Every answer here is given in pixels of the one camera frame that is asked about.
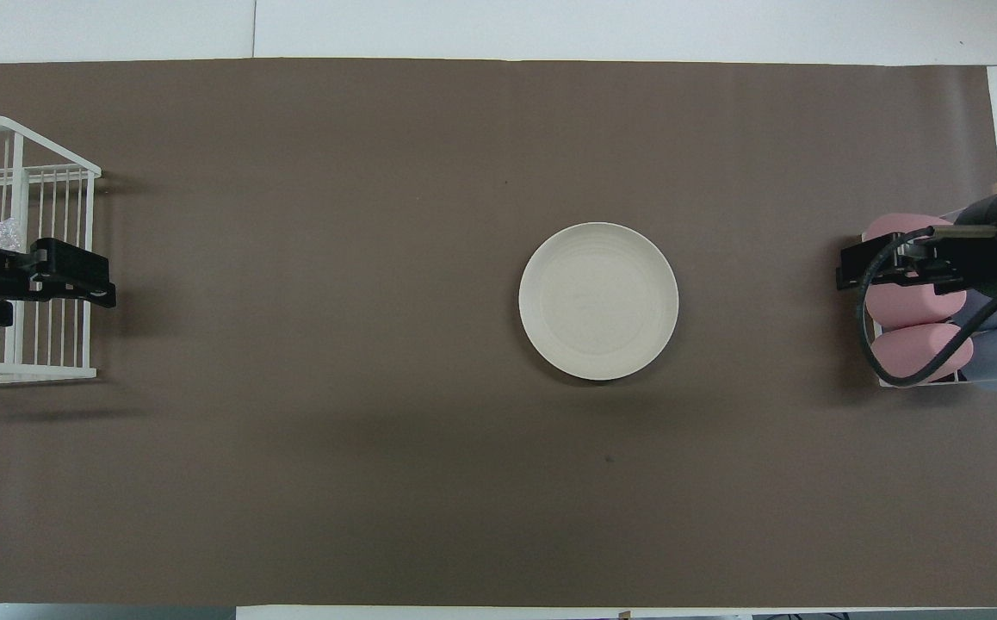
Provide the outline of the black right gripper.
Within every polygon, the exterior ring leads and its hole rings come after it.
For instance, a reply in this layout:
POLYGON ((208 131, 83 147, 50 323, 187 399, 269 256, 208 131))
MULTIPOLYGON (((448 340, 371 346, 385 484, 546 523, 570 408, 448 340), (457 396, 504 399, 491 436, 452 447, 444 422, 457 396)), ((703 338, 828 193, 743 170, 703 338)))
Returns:
MULTIPOLYGON (((997 194, 969 205, 952 219, 954 225, 997 226, 997 194)), ((896 285, 900 287, 927 286, 936 295, 962 293, 975 289, 987 297, 997 295, 997 236, 991 239, 944 239, 933 244, 926 237, 905 240, 892 250, 885 251, 889 243, 901 239, 900 232, 889 232, 844 248, 839 254, 836 269, 836 290, 848 291, 868 287, 896 285), (920 264, 937 255, 947 264, 920 264), (865 271, 881 256, 879 270, 865 271), (850 270, 863 270, 852 274, 850 270)))

